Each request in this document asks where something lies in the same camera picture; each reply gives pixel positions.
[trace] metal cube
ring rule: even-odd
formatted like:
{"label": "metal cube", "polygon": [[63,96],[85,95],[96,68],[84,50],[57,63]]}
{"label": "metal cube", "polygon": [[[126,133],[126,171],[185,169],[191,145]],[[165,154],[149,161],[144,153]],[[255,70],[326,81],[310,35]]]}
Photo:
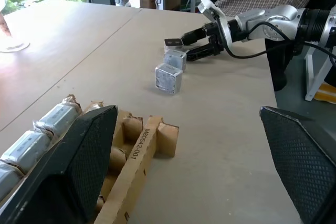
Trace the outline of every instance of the metal cube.
{"label": "metal cube", "polygon": [[169,49],[164,54],[163,62],[184,71],[187,64],[187,54],[182,51]]}
{"label": "metal cube", "polygon": [[162,63],[155,69],[155,85],[169,94],[176,94],[181,88],[182,73],[181,69]]}
{"label": "metal cube", "polygon": [[22,176],[13,167],[0,163],[0,201],[20,182]]}
{"label": "metal cube", "polygon": [[36,122],[36,125],[51,131],[57,137],[60,137],[68,130],[68,128],[78,116],[79,113],[74,107],[58,104],[38,122]]}
{"label": "metal cube", "polygon": [[1,160],[28,171],[48,150],[51,139],[42,132],[26,131],[2,156]]}

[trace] cardboard tray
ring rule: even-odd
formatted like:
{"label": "cardboard tray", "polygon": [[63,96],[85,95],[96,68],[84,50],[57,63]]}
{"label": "cardboard tray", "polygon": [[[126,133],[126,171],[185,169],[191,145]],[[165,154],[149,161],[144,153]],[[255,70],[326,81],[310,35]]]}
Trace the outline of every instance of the cardboard tray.
{"label": "cardboard tray", "polygon": [[119,111],[114,131],[109,172],[97,200],[94,224],[127,223],[146,181],[156,152],[174,157],[179,128],[161,116],[142,118]]}

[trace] table surface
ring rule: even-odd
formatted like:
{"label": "table surface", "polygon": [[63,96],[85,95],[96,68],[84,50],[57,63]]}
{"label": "table surface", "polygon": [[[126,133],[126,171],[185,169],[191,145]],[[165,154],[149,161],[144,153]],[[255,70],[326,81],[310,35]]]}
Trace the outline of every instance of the table surface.
{"label": "table surface", "polygon": [[[203,15],[49,1],[6,18],[29,29],[32,44],[0,55],[14,58],[0,65],[1,123],[8,124],[0,153],[73,93],[83,108],[103,100],[180,127],[176,156],[153,160],[129,223],[300,223],[258,115],[260,106],[276,106],[265,56],[223,53],[189,63],[171,96],[154,85],[163,39],[199,28]],[[235,44],[241,55],[263,49],[262,40]]]}

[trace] black padded block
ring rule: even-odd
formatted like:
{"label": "black padded block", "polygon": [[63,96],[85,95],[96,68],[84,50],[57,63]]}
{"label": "black padded block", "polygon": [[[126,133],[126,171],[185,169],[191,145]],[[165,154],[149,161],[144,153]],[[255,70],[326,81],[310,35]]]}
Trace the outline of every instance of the black padded block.
{"label": "black padded block", "polygon": [[314,121],[262,107],[275,168],[304,224],[336,223],[336,141]]}
{"label": "black padded block", "polygon": [[78,117],[38,162],[0,215],[0,223],[86,223],[108,170],[116,106]]}

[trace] gray floor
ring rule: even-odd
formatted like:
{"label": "gray floor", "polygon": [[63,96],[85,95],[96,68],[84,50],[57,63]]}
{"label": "gray floor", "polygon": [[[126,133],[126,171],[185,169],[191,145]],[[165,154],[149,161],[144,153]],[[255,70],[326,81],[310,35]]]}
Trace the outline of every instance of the gray floor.
{"label": "gray floor", "polygon": [[[314,65],[319,67],[325,61],[325,56],[314,57]],[[292,111],[316,120],[330,135],[336,139],[336,105],[313,100],[305,101],[306,77],[303,56],[294,57],[286,70],[287,85],[276,92],[278,108]]]}

